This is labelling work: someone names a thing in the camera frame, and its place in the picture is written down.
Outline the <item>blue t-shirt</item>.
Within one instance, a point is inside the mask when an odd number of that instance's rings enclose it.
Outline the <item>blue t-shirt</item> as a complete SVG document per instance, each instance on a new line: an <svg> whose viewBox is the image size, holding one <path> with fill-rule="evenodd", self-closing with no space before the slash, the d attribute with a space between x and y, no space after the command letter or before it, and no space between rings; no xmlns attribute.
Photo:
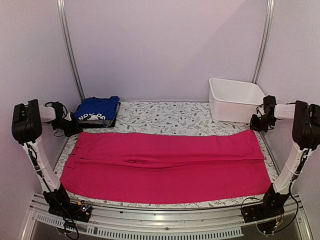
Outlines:
<svg viewBox="0 0 320 240"><path fill-rule="evenodd" d="M110 98L89 97L82 101L74 117L79 121L113 121L118 111L118 96Z"/></svg>

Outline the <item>grey shirt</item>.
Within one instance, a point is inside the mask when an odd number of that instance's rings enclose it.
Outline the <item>grey shirt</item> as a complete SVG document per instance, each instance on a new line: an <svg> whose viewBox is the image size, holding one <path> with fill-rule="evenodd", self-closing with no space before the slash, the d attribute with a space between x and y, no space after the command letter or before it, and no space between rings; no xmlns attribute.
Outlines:
<svg viewBox="0 0 320 240"><path fill-rule="evenodd" d="M84 128L108 128L115 125L116 120L82 120L79 121L79 125Z"/></svg>

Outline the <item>pink garment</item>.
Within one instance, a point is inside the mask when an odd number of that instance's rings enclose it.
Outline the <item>pink garment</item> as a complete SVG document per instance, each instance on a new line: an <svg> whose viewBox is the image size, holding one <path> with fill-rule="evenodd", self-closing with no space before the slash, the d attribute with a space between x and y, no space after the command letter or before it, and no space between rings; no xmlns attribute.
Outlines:
<svg viewBox="0 0 320 240"><path fill-rule="evenodd" d="M79 135L61 183L91 199L187 204L259 195L271 180L255 133Z"/></svg>

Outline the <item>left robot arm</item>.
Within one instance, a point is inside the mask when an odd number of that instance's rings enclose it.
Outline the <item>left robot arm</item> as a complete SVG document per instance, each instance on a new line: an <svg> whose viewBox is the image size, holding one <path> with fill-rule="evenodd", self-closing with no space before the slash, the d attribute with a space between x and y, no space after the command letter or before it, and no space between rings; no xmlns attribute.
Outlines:
<svg viewBox="0 0 320 240"><path fill-rule="evenodd" d="M54 173L43 146L43 124L52 126L55 133L63 132L64 137L81 133L72 112L58 101L50 101L44 105L37 99L14 106L11 132L13 138L22 146L28 156L40 182L43 195L51 208L63 216L70 217L74 213L74 205L63 184Z"/></svg>

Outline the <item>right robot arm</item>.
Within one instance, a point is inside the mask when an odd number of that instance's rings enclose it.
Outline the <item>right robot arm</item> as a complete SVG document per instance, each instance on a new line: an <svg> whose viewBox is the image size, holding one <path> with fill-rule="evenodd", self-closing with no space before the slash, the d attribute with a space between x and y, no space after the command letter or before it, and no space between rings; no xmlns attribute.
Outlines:
<svg viewBox="0 0 320 240"><path fill-rule="evenodd" d="M268 132L274 129L277 120L292 120L292 148L278 178L270 185L259 206L262 218L269 218L282 208L290 196L291 188L299 177L308 158L320 145L320 106L296 100L277 104L276 97L263 98L257 113L251 116L250 129Z"/></svg>

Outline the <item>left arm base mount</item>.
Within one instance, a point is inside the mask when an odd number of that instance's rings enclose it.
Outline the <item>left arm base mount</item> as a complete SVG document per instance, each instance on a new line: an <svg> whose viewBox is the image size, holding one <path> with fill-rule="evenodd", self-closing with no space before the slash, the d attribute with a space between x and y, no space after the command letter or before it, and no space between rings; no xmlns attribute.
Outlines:
<svg viewBox="0 0 320 240"><path fill-rule="evenodd" d="M62 218L88 223L92 214L92 205L80 201L78 203L58 203L55 199L49 200L48 212Z"/></svg>

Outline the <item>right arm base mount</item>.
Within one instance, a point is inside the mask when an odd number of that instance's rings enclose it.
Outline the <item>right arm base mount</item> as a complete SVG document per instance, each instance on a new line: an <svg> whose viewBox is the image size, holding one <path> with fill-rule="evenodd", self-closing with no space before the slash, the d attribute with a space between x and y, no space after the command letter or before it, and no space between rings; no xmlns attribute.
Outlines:
<svg viewBox="0 0 320 240"><path fill-rule="evenodd" d="M284 207L265 207L263 203L240 206L245 223L257 223L257 229L263 235L273 235L284 220Z"/></svg>

